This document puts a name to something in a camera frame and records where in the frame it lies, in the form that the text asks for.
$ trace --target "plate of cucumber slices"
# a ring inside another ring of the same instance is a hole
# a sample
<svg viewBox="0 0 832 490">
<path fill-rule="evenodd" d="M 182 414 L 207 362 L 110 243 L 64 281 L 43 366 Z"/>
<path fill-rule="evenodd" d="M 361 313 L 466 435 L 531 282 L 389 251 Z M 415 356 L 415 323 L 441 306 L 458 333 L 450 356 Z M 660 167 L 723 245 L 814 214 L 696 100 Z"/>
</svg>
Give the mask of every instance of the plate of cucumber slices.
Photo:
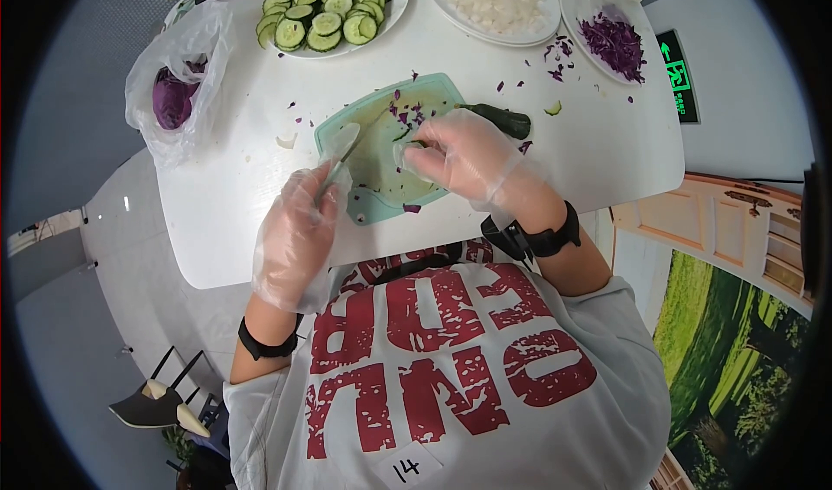
<svg viewBox="0 0 832 490">
<path fill-rule="evenodd" d="M 379 38 L 409 0 L 265 0 L 257 42 L 297 58 L 343 55 Z"/>
</svg>

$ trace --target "green exit sign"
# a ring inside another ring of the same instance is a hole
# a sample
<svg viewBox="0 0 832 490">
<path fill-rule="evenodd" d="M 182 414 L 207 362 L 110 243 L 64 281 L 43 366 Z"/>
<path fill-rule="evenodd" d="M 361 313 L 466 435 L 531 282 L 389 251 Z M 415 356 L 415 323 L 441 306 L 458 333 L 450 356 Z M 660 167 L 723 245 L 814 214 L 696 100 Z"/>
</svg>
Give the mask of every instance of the green exit sign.
<svg viewBox="0 0 832 490">
<path fill-rule="evenodd" d="M 699 112 L 696 109 L 696 96 L 691 83 L 691 71 L 687 67 L 685 55 L 681 51 L 676 30 L 659 33 L 661 56 L 665 59 L 667 77 L 673 87 L 673 97 L 676 100 L 676 112 L 681 123 L 699 123 Z"/>
</svg>

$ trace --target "paper tag with number 14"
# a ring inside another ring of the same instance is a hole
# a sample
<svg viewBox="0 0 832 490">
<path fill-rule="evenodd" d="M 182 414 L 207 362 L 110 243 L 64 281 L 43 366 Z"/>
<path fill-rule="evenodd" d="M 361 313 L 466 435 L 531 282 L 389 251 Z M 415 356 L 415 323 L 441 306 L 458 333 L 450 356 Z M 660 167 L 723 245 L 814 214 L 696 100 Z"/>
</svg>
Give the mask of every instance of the paper tag with number 14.
<svg viewBox="0 0 832 490">
<path fill-rule="evenodd" d="M 422 443 L 414 441 L 373 467 L 373 472 L 390 490 L 406 490 L 426 481 L 441 469 L 442 463 Z"/>
</svg>

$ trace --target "purple cabbage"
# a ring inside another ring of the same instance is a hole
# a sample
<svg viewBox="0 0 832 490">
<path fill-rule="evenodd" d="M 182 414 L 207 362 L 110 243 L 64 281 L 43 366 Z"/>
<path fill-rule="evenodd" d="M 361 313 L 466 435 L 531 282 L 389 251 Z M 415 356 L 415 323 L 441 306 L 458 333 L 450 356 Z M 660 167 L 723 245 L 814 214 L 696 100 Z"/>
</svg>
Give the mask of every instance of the purple cabbage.
<svg viewBox="0 0 832 490">
<path fill-rule="evenodd" d="M 187 62 L 193 72 L 203 72 L 204 64 Z M 177 129 L 191 116 L 193 105 L 191 97 L 199 88 L 200 82 L 189 84 L 182 82 L 167 67 L 156 74 L 153 84 L 153 114 L 162 129 Z"/>
<path fill-rule="evenodd" d="M 581 32 L 590 52 L 601 57 L 613 71 L 629 81 L 644 82 L 640 73 L 641 64 L 645 63 L 641 58 L 641 36 L 631 24 L 614 22 L 598 13 L 592 23 L 581 21 Z"/>
</svg>

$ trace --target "white t-shirt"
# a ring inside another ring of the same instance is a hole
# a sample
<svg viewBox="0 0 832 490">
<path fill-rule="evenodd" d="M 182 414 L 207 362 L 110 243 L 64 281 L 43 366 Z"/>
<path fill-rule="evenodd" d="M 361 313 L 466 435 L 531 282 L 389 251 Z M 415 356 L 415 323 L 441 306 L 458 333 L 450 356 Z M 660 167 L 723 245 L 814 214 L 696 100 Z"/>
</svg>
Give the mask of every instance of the white t-shirt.
<svg viewBox="0 0 832 490">
<path fill-rule="evenodd" d="M 645 487 L 670 399 L 629 285 L 560 297 L 483 241 L 369 285 L 443 251 L 333 270 L 291 366 L 224 386 L 238 488 Z"/>
</svg>

